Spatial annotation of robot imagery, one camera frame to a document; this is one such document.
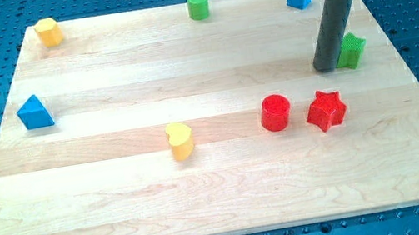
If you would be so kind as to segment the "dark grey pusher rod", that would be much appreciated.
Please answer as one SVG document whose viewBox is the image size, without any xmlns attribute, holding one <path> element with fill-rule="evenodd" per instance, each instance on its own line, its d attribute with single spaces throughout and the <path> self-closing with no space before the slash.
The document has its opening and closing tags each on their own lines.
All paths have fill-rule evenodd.
<svg viewBox="0 0 419 235">
<path fill-rule="evenodd" d="M 312 66 L 317 72 L 337 68 L 353 0 L 324 0 Z"/>
</svg>

